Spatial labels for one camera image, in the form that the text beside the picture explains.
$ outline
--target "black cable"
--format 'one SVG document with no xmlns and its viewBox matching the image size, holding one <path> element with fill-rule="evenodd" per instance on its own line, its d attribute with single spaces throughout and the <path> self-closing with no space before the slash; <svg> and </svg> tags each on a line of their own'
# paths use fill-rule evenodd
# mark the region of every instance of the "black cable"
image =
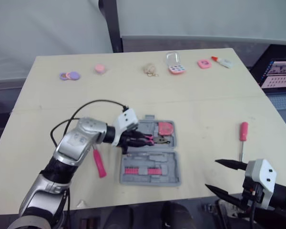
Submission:
<svg viewBox="0 0 286 229">
<path fill-rule="evenodd" d="M 66 125 L 66 127 L 65 127 L 65 130 L 64 130 L 64 132 L 63 132 L 63 135 L 64 135 L 64 136 L 65 136 L 65 134 L 66 134 L 67 131 L 68 131 L 68 128 L 69 128 L 69 125 L 70 125 L 71 121 L 74 119 L 74 117 L 77 115 L 77 113 L 78 113 L 81 109 L 83 109 L 85 106 L 87 106 L 87 105 L 89 105 L 89 104 L 92 104 L 92 103 L 95 103 L 95 102 L 108 102 L 108 103 L 113 103 L 113 104 L 120 105 L 120 106 L 123 107 L 123 112 L 128 109 L 127 106 L 125 106 L 125 105 L 123 105 L 123 104 L 121 104 L 121 103 L 118 103 L 118 102 L 116 102 L 116 101 L 108 100 L 108 99 L 98 99 L 98 100 L 90 101 L 90 102 L 84 104 L 83 106 L 81 106 L 80 108 L 78 108 L 78 109 L 74 112 L 74 114 L 71 116 L 71 118 L 69 119 L 69 121 L 68 121 L 68 123 L 67 123 L 67 125 Z"/>
<path fill-rule="evenodd" d="M 55 141 L 55 139 L 54 139 L 53 132 L 54 132 L 59 126 L 61 126 L 62 124 L 66 123 L 66 122 L 68 122 L 68 121 L 69 121 L 69 119 L 67 119 L 67 120 L 65 120 L 65 121 L 63 121 L 63 122 L 57 124 L 57 125 L 51 130 L 51 132 L 50 132 L 50 137 L 51 137 L 52 142 L 54 143 L 55 147 L 57 147 L 57 143 L 56 143 L 56 141 Z"/>
<path fill-rule="evenodd" d="M 251 211 L 250 211 L 250 229 L 253 229 L 254 226 L 254 212 L 256 207 L 256 200 L 252 202 Z"/>
<path fill-rule="evenodd" d="M 71 201 L 71 197 L 70 197 L 70 188 L 67 189 L 66 191 L 66 195 L 68 196 L 68 209 L 67 209 L 67 216 L 66 216 L 66 220 L 65 220 L 65 224 L 63 228 L 67 228 L 67 223 L 68 225 L 68 229 L 71 229 L 71 217 L 70 217 L 70 201 Z"/>
<path fill-rule="evenodd" d="M 70 188 L 68 188 L 68 209 L 67 209 L 67 214 L 68 214 L 69 229 L 71 229 L 70 202 L 71 202 Z"/>
</svg>

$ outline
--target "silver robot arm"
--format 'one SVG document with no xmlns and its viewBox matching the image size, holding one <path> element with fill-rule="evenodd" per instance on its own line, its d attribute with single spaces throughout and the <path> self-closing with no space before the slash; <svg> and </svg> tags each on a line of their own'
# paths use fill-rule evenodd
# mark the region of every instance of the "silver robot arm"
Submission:
<svg viewBox="0 0 286 229">
<path fill-rule="evenodd" d="M 20 218 L 8 229 L 59 227 L 63 222 L 63 207 L 71 179 L 92 145 L 106 142 L 117 146 L 122 133 L 137 124 L 133 109 L 124 111 L 113 126 L 92 118 L 81 118 L 63 137 L 46 168 L 38 174 L 20 206 Z"/>
</svg>

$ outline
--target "pink screwdriver handle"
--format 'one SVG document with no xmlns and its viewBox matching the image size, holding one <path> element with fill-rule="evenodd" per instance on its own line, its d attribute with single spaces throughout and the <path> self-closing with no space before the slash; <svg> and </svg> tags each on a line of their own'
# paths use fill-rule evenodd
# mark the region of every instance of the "pink screwdriver handle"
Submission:
<svg viewBox="0 0 286 229">
<path fill-rule="evenodd" d="M 99 171 L 100 178 L 105 177 L 107 175 L 101 155 L 97 149 L 93 150 L 93 157 L 96 163 L 97 170 Z"/>
<path fill-rule="evenodd" d="M 239 140 L 241 140 L 242 142 L 247 140 L 247 134 L 248 134 L 248 123 L 247 122 L 243 122 L 240 126 L 240 136 L 239 136 Z"/>
</svg>

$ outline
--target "white wall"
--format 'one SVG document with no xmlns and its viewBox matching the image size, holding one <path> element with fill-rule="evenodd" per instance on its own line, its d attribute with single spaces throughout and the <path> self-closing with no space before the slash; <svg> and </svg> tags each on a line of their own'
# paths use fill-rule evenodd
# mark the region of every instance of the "white wall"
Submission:
<svg viewBox="0 0 286 229">
<path fill-rule="evenodd" d="M 286 43 L 286 0 L 117 2 L 122 36 L 190 36 L 213 40 L 217 37 Z"/>
<path fill-rule="evenodd" d="M 37 55 L 112 52 L 97 0 L 0 0 L 0 80 L 25 78 Z"/>
</svg>

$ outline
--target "robotic arm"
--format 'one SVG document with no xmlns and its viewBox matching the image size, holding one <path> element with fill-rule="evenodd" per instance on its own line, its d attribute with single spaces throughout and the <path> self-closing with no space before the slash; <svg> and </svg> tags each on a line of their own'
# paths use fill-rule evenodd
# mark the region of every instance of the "robotic arm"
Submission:
<svg viewBox="0 0 286 229">
<path fill-rule="evenodd" d="M 276 183 L 276 171 L 267 160 L 258 159 L 248 164 L 225 159 L 216 162 L 235 170 L 244 170 L 245 179 L 241 199 L 218 187 L 206 185 L 214 194 L 242 210 L 250 211 L 252 223 L 255 220 L 268 229 L 286 229 L 286 186 Z"/>
<path fill-rule="evenodd" d="M 124 153 L 127 146 L 134 143 L 134 147 L 150 145 L 150 142 L 139 139 L 144 135 L 134 130 L 137 125 L 133 109 L 124 111 L 113 126 L 92 118 L 81 118 L 76 127 L 63 137 L 48 165 L 38 174 L 20 206 L 20 218 L 8 229 L 59 227 L 63 222 L 63 207 L 71 179 L 92 145 L 110 143 L 121 146 Z"/>
</svg>

